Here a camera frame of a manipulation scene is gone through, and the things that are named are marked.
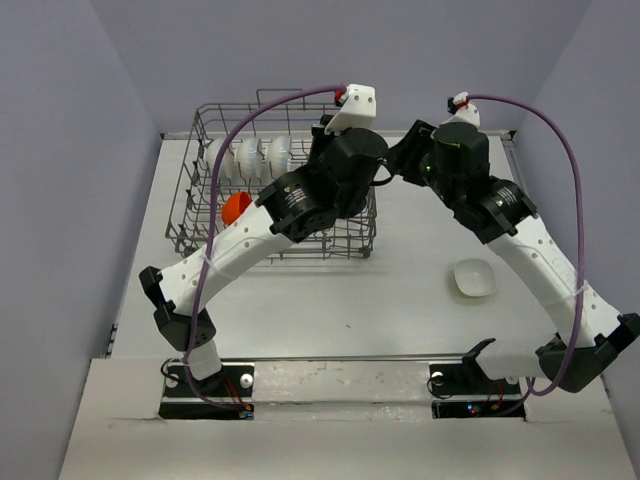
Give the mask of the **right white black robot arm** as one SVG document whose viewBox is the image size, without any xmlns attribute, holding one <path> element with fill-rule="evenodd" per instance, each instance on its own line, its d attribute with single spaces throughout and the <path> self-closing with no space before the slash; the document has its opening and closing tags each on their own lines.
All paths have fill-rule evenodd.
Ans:
<svg viewBox="0 0 640 480">
<path fill-rule="evenodd" d="M 555 327 L 550 338 L 481 341 L 464 356 L 460 379 L 473 392 L 496 380 L 529 377 L 577 393 L 638 338 L 639 316 L 620 313 L 578 279 L 524 190 L 491 174 L 489 147 L 488 137 L 469 123 L 416 121 L 385 156 L 392 174 L 430 188 L 515 272 Z"/>
</svg>

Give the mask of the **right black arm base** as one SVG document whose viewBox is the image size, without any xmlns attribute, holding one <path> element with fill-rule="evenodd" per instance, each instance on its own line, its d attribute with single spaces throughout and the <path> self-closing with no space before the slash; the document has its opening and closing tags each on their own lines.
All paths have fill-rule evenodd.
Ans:
<svg viewBox="0 0 640 480">
<path fill-rule="evenodd" d="M 477 359 L 496 340 L 482 340 L 459 360 L 429 365 L 426 388 L 434 419 L 526 419 L 525 396 L 517 381 L 490 378 Z"/>
</svg>

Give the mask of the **orange bowl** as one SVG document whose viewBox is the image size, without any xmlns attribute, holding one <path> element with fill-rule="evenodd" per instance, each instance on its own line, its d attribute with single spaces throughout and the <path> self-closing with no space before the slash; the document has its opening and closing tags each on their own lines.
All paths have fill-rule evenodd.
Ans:
<svg viewBox="0 0 640 480">
<path fill-rule="evenodd" d="M 232 225 L 251 205 L 248 192 L 240 191 L 229 196 L 220 209 L 220 217 L 225 226 Z"/>
</svg>

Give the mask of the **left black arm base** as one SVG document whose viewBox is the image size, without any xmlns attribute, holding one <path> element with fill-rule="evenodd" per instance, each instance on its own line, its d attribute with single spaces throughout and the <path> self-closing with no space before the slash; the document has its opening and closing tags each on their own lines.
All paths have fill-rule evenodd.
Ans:
<svg viewBox="0 0 640 480">
<path fill-rule="evenodd" d="M 165 420 L 249 421 L 254 419 L 255 365 L 224 363 L 212 380 L 195 380 L 201 399 L 191 389 L 178 359 L 167 359 L 160 367 L 164 379 L 158 415 Z"/>
</svg>

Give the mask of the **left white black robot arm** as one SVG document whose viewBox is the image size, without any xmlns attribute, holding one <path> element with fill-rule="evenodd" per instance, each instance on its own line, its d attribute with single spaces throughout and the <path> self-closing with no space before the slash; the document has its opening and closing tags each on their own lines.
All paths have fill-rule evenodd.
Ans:
<svg viewBox="0 0 640 480">
<path fill-rule="evenodd" d="M 388 145 L 371 115 L 337 113 L 312 129 L 308 160 L 266 185 L 243 213 L 182 261 L 139 274 L 160 334 L 181 354 L 195 395 L 215 392 L 222 362 L 207 303 L 268 256 L 357 215 Z"/>
</svg>

